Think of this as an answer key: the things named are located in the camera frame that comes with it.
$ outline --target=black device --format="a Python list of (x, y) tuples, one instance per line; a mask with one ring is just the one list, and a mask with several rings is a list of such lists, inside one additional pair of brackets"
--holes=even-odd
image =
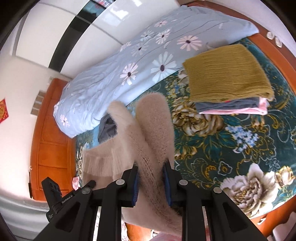
[[(206, 241), (202, 207), (206, 208), (212, 241), (266, 241), (249, 218), (218, 187), (198, 188), (182, 179), (167, 161), (163, 167), (166, 199), (182, 213), (182, 241)], [(138, 168), (126, 170), (121, 179), (106, 188), (92, 190), (95, 181), (62, 197), (57, 183), (50, 178), (42, 181), (49, 224), (34, 241), (91, 241), (98, 207), (101, 215), (97, 240), (121, 240), (121, 207), (132, 208), (138, 196)]]

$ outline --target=white wall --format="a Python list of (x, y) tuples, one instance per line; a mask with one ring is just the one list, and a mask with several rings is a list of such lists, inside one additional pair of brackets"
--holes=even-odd
[(13, 35), (14, 32), (0, 53), (0, 100), (5, 98), (9, 114), (0, 124), (0, 191), (29, 199), (28, 170), (37, 119), (30, 114), (32, 106), (38, 92), (47, 90), (50, 77), (69, 79), (48, 68), (11, 56)]
[(296, 56), (296, 43), (278, 16), (260, 0), (207, 0), (233, 9), (259, 23), (287, 46)]

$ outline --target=blue floral blanket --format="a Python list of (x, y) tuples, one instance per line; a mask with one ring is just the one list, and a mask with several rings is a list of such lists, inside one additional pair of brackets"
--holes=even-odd
[[(197, 114), (182, 71), (143, 94), (160, 92), (168, 101), (175, 129), (175, 169), (199, 188), (221, 187), (252, 218), (296, 194), (296, 97), (257, 46), (248, 39), (237, 43), (256, 57), (274, 88), (275, 99), (266, 116)], [(132, 113), (141, 96), (128, 105)], [(96, 128), (78, 136), (78, 174), (83, 146), (96, 145), (94, 132)]]

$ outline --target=white wardrobe door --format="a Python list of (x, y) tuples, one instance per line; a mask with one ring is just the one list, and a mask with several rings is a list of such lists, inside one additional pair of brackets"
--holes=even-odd
[(109, 57), (120, 47), (121, 44), (90, 25), (72, 49), (61, 74), (74, 78), (77, 74)]
[(25, 21), (16, 56), (48, 67), (57, 44), (74, 17), (64, 10), (37, 4)]
[(179, 7), (175, 0), (116, 0), (93, 22), (122, 44)]
[(73, 14), (78, 14), (89, 0), (40, 0), (39, 3), (45, 3), (65, 9)]

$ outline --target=headboard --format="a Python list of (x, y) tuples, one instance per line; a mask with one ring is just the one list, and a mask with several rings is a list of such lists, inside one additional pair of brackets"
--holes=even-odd
[(62, 195), (72, 188), (75, 170), (75, 138), (62, 133), (53, 117), (66, 81), (53, 79), (42, 101), (31, 148), (31, 190), (34, 200), (46, 201), (41, 181), (50, 177), (59, 184)]

